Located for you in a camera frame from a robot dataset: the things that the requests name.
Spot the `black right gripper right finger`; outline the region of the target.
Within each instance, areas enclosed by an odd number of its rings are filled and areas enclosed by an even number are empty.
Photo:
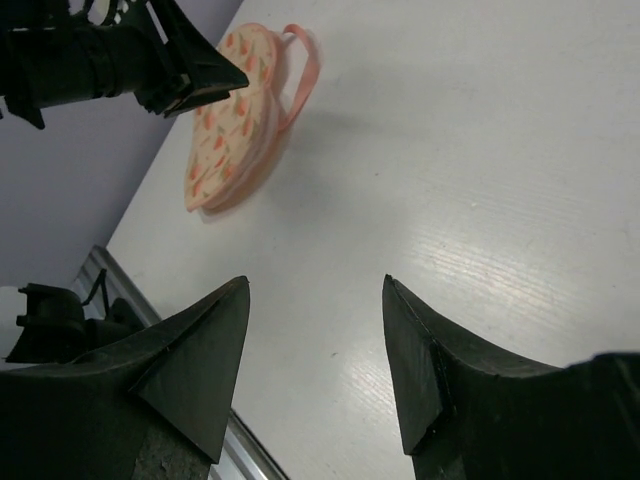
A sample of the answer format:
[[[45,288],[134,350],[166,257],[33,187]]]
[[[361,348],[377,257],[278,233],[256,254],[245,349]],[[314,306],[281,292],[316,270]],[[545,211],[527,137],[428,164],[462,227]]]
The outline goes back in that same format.
[[[639,356],[564,368],[505,350],[386,277],[383,327],[403,452],[419,479],[635,479]]]

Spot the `floral pink mesh laundry bag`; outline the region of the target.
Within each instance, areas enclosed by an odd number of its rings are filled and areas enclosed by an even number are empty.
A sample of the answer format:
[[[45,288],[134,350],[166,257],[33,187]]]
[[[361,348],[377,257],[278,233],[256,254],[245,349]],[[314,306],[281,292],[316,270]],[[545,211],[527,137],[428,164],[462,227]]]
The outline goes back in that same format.
[[[295,40],[304,47],[306,62],[286,105],[281,92],[291,77],[287,53]],[[280,32],[258,23],[241,25],[226,35],[218,51],[247,75],[249,85],[194,112],[184,177],[189,212],[224,209],[249,186],[304,108],[321,71],[317,43],[298,24]]]

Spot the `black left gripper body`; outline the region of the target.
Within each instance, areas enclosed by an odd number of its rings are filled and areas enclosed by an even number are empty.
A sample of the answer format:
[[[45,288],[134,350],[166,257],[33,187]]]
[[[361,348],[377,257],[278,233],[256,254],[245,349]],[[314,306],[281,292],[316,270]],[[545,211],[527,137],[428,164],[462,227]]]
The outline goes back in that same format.
[[[170,1],[1,4],[1,98],[6,112],[38,130],[52,106],[132,93],[150,113],[173,108],[168,53]]]

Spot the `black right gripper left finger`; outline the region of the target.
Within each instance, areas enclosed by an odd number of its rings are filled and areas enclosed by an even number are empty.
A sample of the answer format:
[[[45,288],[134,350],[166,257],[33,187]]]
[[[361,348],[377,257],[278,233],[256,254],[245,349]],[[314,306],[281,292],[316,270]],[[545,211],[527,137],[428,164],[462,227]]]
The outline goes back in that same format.
[[[239,276],[69,362],[7,362],[2,477],[206,478],[220,459],[249,310]]]

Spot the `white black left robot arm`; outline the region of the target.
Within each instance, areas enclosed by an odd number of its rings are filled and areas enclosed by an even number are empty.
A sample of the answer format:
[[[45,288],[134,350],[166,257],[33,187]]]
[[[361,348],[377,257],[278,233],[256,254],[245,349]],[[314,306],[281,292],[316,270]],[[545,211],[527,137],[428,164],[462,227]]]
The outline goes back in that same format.
[[[1,97],[7,111],[38,130],[45,108],[131,93],[149,113],[172,118],[248,86],[247,76],[197,30],[177,2],[4,1]],[[89,296],[30,283],[9,363],[66,363],[141,330],[121,299],[111,301],[105,270]],[[101,295],[104,319],[84,308]]]

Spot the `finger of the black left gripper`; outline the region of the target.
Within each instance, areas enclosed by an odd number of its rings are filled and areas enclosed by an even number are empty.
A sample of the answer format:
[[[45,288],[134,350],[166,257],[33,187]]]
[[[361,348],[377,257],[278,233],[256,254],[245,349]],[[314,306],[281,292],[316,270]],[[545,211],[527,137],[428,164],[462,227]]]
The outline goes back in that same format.
[[[247,75],[223,56],[175,1],[135,1],[133,25],[150,42],[143,86],[135,91],[148,112],[174,117],[225,100],[249,85]]]

